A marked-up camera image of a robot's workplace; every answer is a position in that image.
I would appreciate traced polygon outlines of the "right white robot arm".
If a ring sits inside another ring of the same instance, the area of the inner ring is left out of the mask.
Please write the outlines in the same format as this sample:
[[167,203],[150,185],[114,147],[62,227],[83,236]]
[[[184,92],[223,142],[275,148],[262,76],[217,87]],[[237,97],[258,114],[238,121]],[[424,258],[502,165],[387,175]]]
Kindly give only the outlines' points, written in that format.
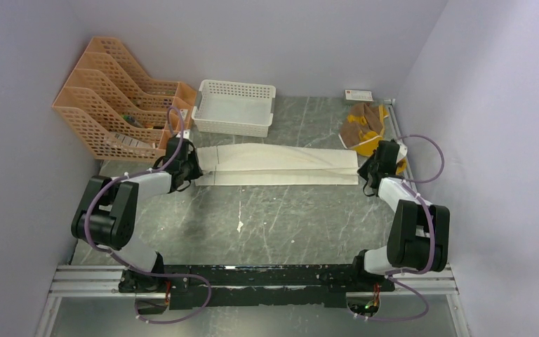
[[360,291],[369,290],[378,275],[441,272],[448,262],[451,212],[427,201],[398,174],[404,150],[395,140],[381,140],[357,171],[364,189],[370,190],[365,195],[381,199],[394,211],[386,245],[361,251],[354,260],[350,279]]

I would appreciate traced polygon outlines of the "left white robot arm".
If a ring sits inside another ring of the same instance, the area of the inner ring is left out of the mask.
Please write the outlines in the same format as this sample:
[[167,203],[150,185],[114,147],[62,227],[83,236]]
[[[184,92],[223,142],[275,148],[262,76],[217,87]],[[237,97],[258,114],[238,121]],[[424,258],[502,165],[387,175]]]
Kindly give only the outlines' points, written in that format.
[[152,197],[182,192],[202,177],[192,141],[173,137],[154,167],[116,178],[93,176],[74,214],[72,236],[139,272],[138,283],[155,292],[166,283],[161,254],[134,234],[138,206]]

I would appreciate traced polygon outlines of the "cream white towel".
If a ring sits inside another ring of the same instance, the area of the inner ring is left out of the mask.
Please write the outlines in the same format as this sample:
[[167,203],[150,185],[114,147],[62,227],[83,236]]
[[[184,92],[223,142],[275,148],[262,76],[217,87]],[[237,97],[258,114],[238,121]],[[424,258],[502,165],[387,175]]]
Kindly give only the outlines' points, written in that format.
[[197,186],[357,185],[354,151],[257,143],[198,149]]

